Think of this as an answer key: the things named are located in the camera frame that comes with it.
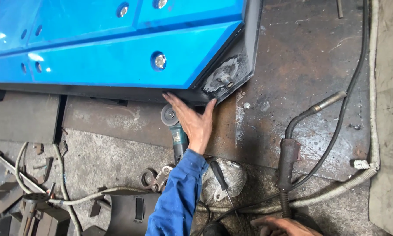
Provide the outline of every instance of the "grinding disc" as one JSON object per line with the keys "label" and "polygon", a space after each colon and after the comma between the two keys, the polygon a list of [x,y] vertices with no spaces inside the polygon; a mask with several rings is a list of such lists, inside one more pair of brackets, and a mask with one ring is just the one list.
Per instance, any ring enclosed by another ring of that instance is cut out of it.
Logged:
{"label": "grinding disc", "polygon": [[172,105],[170,104],[163,107],[161,118],[163,124],[167,126],[174,126],[179,122],[176,112],[173,110]]}

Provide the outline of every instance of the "hand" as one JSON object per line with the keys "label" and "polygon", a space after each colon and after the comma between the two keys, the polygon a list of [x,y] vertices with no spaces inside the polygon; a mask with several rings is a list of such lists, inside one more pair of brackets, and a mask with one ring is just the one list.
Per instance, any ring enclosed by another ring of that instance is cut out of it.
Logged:
{"label": "hand", "polygon": [[288,218],[265,216],[252,220],[250,223],[253,226],[262,226],[261,236],[267,236],[271,232],[271,236],[322,236],[317,231]]}
{"label": "hand", "polygon": [[205,107],[204,114],[201,115],[170,92],[163,93],[162,96],[172,105],[183,131],[188,135],[188,148],[201,155],[204,154],[212,132],[212,110],[217,99],[211,100]]}

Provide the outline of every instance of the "blue sleeve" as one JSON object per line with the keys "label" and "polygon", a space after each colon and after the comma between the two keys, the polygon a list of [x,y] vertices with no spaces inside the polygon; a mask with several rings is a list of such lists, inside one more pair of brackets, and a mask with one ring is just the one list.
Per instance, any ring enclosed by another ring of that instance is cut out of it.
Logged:
{"label": "blue sleeve", "polygon": [[148,219],[146,235],[189,235],[202,189],[202,174],[207,169],[208,164],[200,154],[186,150],[169,174],[166,188]]}

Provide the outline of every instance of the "angle grinder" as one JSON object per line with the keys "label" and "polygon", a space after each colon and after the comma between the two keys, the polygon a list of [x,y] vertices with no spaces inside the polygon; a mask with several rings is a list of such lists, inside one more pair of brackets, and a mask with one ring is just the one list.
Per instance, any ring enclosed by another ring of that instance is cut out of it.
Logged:
{"label": "angle grinder", "polygon": [[186,149],[188,148],[188,136],[178,120],[176,112],[173,110],[172,105],[165,105],[161,113],[162,122],[169,126],[173,137],[173,154],[175,156],[175,165],[177,165],[183,157]]}

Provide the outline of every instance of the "concrete floor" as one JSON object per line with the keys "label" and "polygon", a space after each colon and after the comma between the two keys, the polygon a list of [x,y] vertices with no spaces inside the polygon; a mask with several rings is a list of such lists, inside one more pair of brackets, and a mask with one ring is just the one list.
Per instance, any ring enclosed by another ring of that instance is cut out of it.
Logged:
{"label": "concrete floor", "polygon": [[[82,131],[67,130],[68,135],[63,139],[68,144],[68,153],[64,157],[66,186],[72,200],[92,194],[98,187],[108,188],[115,186],[139,187],[138,176],[143,169],[152,167],[159,171],[160,168],[173,162],[173,150],[123,139],[96,135]],[[0,141],[0,150],[11,160],[15,160],[22,143]],[[42,170],[33,170],[32,167],[45,163],[45,157],[55,157],[53,148],[45,145],[45,152],[36,155],[32,145],[29,144],[24,163],[27,172],[33,177],[43,174]],[[235,205],[257,200],[275,193],[275,170],[243,165],[247,170],[248,179],[240,196],[233,199]],[[57,197],[62,197],[59,180],[60,166],[54,160],[50,178],[46,186],[56,182],[55,192]],[[0,166],[0,183],[3,181],[5,169]],[[299,198],[319,194],[333,186],[338,185],[333,181],[322,178],[312,178],[300,189],[291,192],[291,198]],[[325,235],[363,235],[385,236],[388,235],[368,220],[369,187],[358,186],[349,192],[323,204],[310,206],[300,211],[311,215],[325,232]],[[92,225],[106,229],[109,225],[110,213],[101,210],[99,216],[89,218],[88,212],[91,202],[87,201],[75,205],[74,209],[82,224],[83,229]],[[228,207],[229,202],[222,200],[217,206]],[[239,225],[237,218],[230,215],[222,220],[232,235],[258,235],[259,231],[250,227],[249,221],[261,215],[242,215],[245,221],[245,230]],[[205,222],[206,213],[197,212],[194,218],[193,229],[199,229]],[[69,235],[73,235],[73,225]]]}

